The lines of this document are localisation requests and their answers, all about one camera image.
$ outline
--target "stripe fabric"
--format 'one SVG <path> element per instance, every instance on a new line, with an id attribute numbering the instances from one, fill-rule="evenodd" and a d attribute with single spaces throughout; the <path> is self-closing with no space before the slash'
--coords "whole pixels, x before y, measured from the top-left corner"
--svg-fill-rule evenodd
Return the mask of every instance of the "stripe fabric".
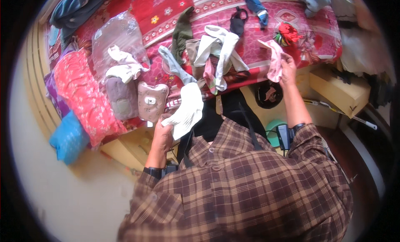
<path id="1" fill-rule="evenodd" d="M 313 124 L 287 157 L 261 135 L 225 119 L 212 145 L 192 138 L 188 158 L 161 180 L 143 173 L 120 241 L 340 241 L 353 199 Z"/>

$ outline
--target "bed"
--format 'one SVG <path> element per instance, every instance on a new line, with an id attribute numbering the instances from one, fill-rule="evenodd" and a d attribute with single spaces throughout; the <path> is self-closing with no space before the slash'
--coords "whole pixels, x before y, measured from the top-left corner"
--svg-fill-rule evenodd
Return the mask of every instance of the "bed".
<path id="1" fill-rule="evenodd" d="M 335 14 L 330 6 L 320 10 L 313 18 L 306 18 L 305 4 L 299 0 L 260 1 L 267 8 L 269 14 L 267 28 L 263 31 L 260 30 L 257 16 L 247 9 L 244 0 L 153 0 L 152 4 L 139 0 L 106 0 L 90 19 L 75 32 L 75 38 L 78 47 L 86 49 L 89 66 L 94 77 L 96 77 L 91 62 L 92 36 L 110 18 L 129 10 L 134 15 L 137 14 L 143 35 L 143 44 L 151 60 L 150 70 L 142 73 L 138 80 L 145 81 L 149 85 L 163 83 L 170 88 L 174 85 L 180 88 L 183 86 L 181 80 L 168 70 L 168 66 L 158 53 L 160 45 L 171 48 L 172 32 L 180 14 L 189 6 L 194 6 L 195 10 L 191 17 L 193 36 L 200 39 L 205 34 L 205 25 L 218 25 L 229 30 L 231 15 L 236 11 L 235 7 L 239 6 L 249 12 L 249 18 L 235 49 L 249 66 L 250 75 L 243 81 L 228 82 L 227 91 L 267 80 L 266 75 L 271 53 L 269 50 L 261 49 L 257 40 L 271 40 L 283 21 L 293 25 L 303 36 L 296 47 L 293 45 L 284 47 L 284 51 L 294 57 L 298 68 L 323 62 L 332 63 L 340 57 L 342 53 L 340 32 Z M 50 69 L 52 70 L 61 54 L 59 38 L 55 45 L 49 46 L 48 54 Z M 182 59 L 184 61 L 183 69 L 190 73 L 191 66 L 186 52 L 183 53 Z M 202 88 L 202 93 L 205 99 L 214 97 L 207 87 Z M 174 97 L 170 97 L 167 101 L 177 100 L 178 98 L 179 94 L 175 93 Z M 143 123 L 137 117 L 124 121 L 123 125 L 130 131 L 140 127 Z M 103 140 L 103 143 L 116 137 L 116 135 L 108 136 Z"/>

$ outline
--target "right hand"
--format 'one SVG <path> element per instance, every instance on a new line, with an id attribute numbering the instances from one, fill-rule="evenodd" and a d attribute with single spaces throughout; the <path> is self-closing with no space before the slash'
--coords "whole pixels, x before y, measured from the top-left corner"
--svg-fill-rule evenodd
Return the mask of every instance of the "right hand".
<path id="1" fill-rule="evenodd" d="M 296 65 L 292 56 L 281 53 L 282 79 L 279 81 L 281 87 L 296 85 Z"/>

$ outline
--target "clear plastic bag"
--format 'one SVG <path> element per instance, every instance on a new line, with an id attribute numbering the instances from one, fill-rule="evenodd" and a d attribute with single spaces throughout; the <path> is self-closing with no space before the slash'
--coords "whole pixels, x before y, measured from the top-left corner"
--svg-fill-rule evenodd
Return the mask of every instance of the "clear plastic bag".
<path id="1" fill-rule="evenodd" d="M 105 83 L 109 68 L 123 64 L 118 63 L 108 53 L 108 49 L 114 45 L 131 54 L 143 67 L 150 68 L 138 22 L 132 14 L 124 11 L 108 20 L 92 37 L 92 59 L 99 83 Z"/>

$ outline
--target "wristwatch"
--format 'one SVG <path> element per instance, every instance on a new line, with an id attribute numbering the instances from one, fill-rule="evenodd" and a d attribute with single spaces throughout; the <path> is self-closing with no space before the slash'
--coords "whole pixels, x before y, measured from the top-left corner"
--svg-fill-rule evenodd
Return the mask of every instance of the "wristwatch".
<path id="1" fill-rule="evenodd" d="M 297 133 L 297 130 L 299 130 L 302 126 L 304 126 L 305 125 L 305 123 L 300 123 L 300 124 L 297 124 L 296 126 L 294 126 L 293 128 L 292 128 L 292 130 L 293 130 L 293 133 L 296 135 L 296 133 Z"/>
<path id="2" fill-rule="evenodd" d="M 143 168 L 143 172 L 155 177 L 158 180 L 163 176 L 163 169 L 158 169 L 156 167 L 145 167 Z"/>

